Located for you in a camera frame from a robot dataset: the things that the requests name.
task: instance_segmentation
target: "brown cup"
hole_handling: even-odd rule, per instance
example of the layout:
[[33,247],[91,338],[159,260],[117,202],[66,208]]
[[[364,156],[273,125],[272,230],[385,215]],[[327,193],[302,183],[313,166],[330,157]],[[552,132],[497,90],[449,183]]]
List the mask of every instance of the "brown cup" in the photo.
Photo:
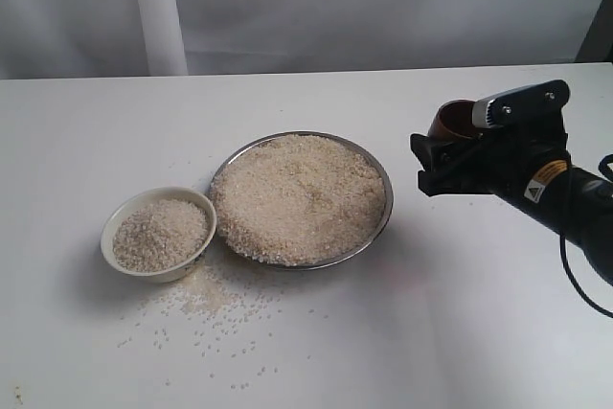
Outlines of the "brown cup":
[[481,132],[472,124],[475,101],[457,100],[443,104],[428,130],[428,137],[439,141],[476,138]]

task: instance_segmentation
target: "white backdrop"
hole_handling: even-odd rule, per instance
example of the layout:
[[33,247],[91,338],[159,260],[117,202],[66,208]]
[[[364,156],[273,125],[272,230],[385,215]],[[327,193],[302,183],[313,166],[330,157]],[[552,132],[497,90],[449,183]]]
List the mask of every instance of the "white backdrop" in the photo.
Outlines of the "white backdrop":
[[0,0],[0,78],[565,62],[600,2]]

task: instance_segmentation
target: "white ceramic bowl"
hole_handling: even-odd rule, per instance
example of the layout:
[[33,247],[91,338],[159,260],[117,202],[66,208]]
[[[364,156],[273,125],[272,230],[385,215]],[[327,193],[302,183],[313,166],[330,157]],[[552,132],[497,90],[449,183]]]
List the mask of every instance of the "white ceramic bowl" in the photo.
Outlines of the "white ceramic bowl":
[[[166,270],[159,272],[134,272],[132,270],[127,270],[118,264],[115,253],[113,252],[113,239],[115,238],[117,229],[132,213],[140,210],[150,203],[154,203],[162,199],[189,201],[198,208],[202,209],[207,217],[209,233],[204,239],[202,245],[191,256],[189,256],[185,261],[171,268],[167,268]],[[126,275],[137,277],[152,283],[173,282],[174,280],[178,280],[179,278],[182,278],[190,273],[195,268],[196,263],[204,257],[206,248],[215,234],[216,226],[217,215],[213,203],[211,203],[211,201],[202,193],[181,187],[164,187],[161,189],[153,189],[130,198],[106,221],[102,230],[101,238],[102,254],[111,267],[125,273]]]

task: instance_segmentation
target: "bowl rim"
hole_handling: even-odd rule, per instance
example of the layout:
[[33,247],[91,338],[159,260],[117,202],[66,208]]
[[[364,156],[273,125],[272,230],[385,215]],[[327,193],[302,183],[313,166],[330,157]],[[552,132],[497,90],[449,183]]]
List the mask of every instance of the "bowl rim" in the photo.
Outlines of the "bowl rim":
[[337,256],[334,256],[332,258],[328,258],[328,259],[324,259],[322,261],[316,262],[316,263],[303,263],[300,265],[283,265],[281,263],[274,263],[274,262],[266,262],[266,261],[259,261],[251,256],[248,256],[246,254],[241,254],[238,253],[237,251],[235,251],[232,247],[230,247],[230,245],[227,243],[226,237],[224,237],[223,235],[219,234],[219,236],[221,237],[221,239],[223,240],[223,242],[225,243],[225,245],[230,248],[230,250],[235,253],[236,255],[247,259],[249,261],[258,263],[260,265],[264,265],[266,267],[271,267],[271,268],[277,268],[280,270],[316,270],[319,268],[325,268],[325,267],[330,267],[332,265],[336,265],[337,263],[340,263],[342,261],[346,261],[350,258],[352,258],[353,256],[356,256],[357,254],[361,253],[362,251],[364,251],[366,248],[368,248],[376,239],[379,235],[381,235],[381,232],[383,232],[383,229],[385,229],[385,227],[387,226],[390,217],[392,216],[392,209],[394,207],[394,190],[392,188],[392,181],[390,181],[390,177],[387,174],[387,171],[383,168],[383,166],[379,163],[379,161],[375,158],[374,155],[372,155],[369,151],[367,151],[366,149],[364,149],[362,146],[360,146],[359,144],[356,144],[348,139],[342,138],[340,136],[336,136],[334,134],[329,134],[329,133],[322,133],[319,131],[307,131],[307,130],[296,130],[296,131],[285,131],[285,132],[281,132],[281,133],[275,133],[275,134],[270,134],[268,136],[264,136],[263,138],[257,139],[255,141],[252,141],[251,143],[243,146],[242,148],[239,148],[238,150],[236,150],[232,155],[230,155],[222,164],[221,166],[219,166],[219,168],[217,169],[217,171],[215,172],[215,174],[213,175],[213,179],[211,180],[211,183],[209,185],[209,189],[208,192],[210,193],[212,190],[212,187],[216,181],[216,179],[218,179],[219,175],[225,170],[225,168],[232,164],[233,162],[235,162],[242,154],[244,154],[245,152],[247,152],[248,150],[261,146],[263,144],[266,144],[274,139],[278,139],[278,138],[283,138],[284,136],[289,136],[289,135],[298,135],[298,136],[317,136],[320,138],[327,138],[327,139],[331,139],[332,141],[335,141],[337,143],[339,143],[340,145],[356,152],[359,153],[360,155],[362,155],[366,161],[373,167],[375,168],[376,172],[379,174],[379,176],[381,177],[381,180],[383,181],[383,190],[385,192],[385,206],[383,207],[383,213],[381,214],[381,219],[379,220],[379,222],[377,223],[375,229],[368,235],[368,238],[361,244],[359,244],[358,246],[356,246],[355,248],[353,248],[350,251],[347,251],[343,254],[339,254]]
[[[189,256],[184,261],[178,263],[177,265],[173,265],[172,267],[169,267],[169,268],[166,268],[164,270],[157,271],[157,272],[137,272],[137,271],[134,271],[134,270],[128,270],[128,269],[122,267],[117,262],[117,258],[115,257],[114,253],[112,255],[112,259],[109,259],[109,255],[107,254],[107,251],[104,251],[104,242],[107,240],[107,238],[109,238],[107,233],[110,232],[108,229],[109,229],[109,226],[110,226],[111,222],[113,222],[117,218],[117,215],[128,204],[132,203],[133,201],[137,200],[138,198],[141,198],[143,196],[150,195],[150,194],[163,193],[163,192],[168,192],[168,193],[171,193],[171,192],[181,192],[181,193],[193,194],[193,195],[196,195],[199,198],[203,199],[204,202],[208,204],[213,219],[211,219],[212,222],[210,222],[210,225],[209,225],[208,235],[204,239],[202,244],[200,246],[198,246],[198,249],[196,249],[196,251],[191,256]],[[197,203],[193,203],[193,204],[195,206],[197,206],[198,208],[202,209],[202,206],[198,205]],[[104,223],[104,226],[102,227],[100,246],[101,246],[102,255],[103,255],[104,259],[106,260],[106,262],[111,267],[113,267],[115,270],[117,270],[119,272],[125,273],[126,275],[131,275],[133,277],[152,277],[152,276],[158,276],[158,275],[165,275],[167,273],[170,273],[170,272],[173,272],[173,271],[175,271],[177,269],[180,269],[181,267],[184,267],[185,265],[188,265],[189,263],[193,262],[193,260],[198,258],[202,254],[202,252],[207,248],[207,246],[211,243],[211,241],[212,241],[212,239],[213,239],[213,237],[214,237],[214,235],[216,233],[216,227],[217,227],[217,213],[216,213],[215,205],[209,199],[209,197],[206,196],[204,193],[200,193],[200,192],[195,191],[194,189],[190,189],[188,187],[158,187],[158,188],[149,189],[147,191],[140,192],[140,193],[138,193],[138,194],[136,194],[134,196],[131,196],[129,199],[127,199],[121,205],[119,205],[119,207],[117,207],[117,209],[111,214],[111,216],[106,220],[106,222]]]

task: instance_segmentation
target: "rice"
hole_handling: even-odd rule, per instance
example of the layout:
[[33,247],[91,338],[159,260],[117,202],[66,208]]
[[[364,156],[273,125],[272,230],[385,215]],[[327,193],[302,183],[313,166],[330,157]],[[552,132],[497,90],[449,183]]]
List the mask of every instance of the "rice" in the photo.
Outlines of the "rice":
[[203,210],[183,200],[159,200],[122,222],[113,252],[128,270],[158,272],[193,256],[207,234]]
[[283,265],[316,263],[356,248],[385,207],[376,169],[318,136],[287,135],[247,150],[211,192],[228,245]]

